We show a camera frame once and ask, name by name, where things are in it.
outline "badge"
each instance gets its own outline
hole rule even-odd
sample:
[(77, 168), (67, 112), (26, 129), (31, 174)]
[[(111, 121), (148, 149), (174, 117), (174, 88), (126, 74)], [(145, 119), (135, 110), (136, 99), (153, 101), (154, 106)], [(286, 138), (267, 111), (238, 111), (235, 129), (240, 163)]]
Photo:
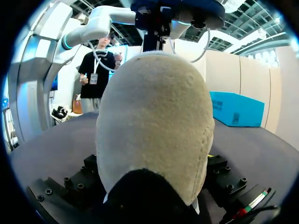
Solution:
[(97, 82), (98, 82), (98, 74), (91, 74), (90, 75), (90, 82), (89, 82), (89, 84), (90, 85), (96, 85), (97, 84)]

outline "blue box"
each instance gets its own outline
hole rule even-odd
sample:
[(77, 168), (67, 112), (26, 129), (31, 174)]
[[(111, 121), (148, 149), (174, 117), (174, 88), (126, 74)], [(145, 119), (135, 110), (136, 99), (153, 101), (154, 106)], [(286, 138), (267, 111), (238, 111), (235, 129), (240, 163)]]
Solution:
[(210, 92), (213, 117), (227, 126), (260, 127), (265, 103), (231, 92)]

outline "dark gray carpet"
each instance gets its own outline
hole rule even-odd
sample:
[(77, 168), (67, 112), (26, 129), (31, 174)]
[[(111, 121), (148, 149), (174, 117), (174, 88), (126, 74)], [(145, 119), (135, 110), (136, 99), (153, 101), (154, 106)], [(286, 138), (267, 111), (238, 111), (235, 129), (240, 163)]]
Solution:
[[(52, 177), (63, 184), (83, 165), (83, 159), (95, 154), (96, 113), (72, 118), (45, 131), (41, 136), (17, 147), (11, 163), (23, 188), (38, 178)], [(278, 204), (288, 193), (299, 172), (299, 152), (263, 128), (231, 128), (215, 121), (214, 144), (211, 154), (228, 159), (249, 182), (272, 187), (277, 192), (270, 204)], [(213, 223), (218, 222), (223, 210), (211, 198), (207, 207)], [(261, 223), (267, 213), (258, 216)]]

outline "lanyard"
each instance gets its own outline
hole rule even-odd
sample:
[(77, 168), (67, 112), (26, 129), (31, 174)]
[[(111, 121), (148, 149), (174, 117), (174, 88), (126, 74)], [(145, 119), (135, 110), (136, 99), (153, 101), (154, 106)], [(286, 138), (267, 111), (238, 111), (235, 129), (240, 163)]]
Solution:
[(94, 59), (94, 70), (93, 73), (96, 74), (97, 73), (97, 68), (99, 66), (99, 62), (97, 61), (97, 59)]

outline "person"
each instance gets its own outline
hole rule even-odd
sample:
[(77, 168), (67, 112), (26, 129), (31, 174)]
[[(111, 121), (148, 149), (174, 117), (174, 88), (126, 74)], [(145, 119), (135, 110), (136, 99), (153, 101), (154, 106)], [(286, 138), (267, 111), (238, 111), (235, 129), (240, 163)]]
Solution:
[[(96, 49), (105, 50), (107, 45), (113, 40), (114, 35), (99, 39)], [(122, 55), (108, 52), (101, 57), (101, 62), (111, 68), (118, 69), (122, 61)], [(101, 98), (109, 80), (109, 71), (103, 68), (95, 59), (93, 52), (84, 56), (79, 68), (81, 88), (81, 107), (82, 113), (93, 112), (99, 109)]]

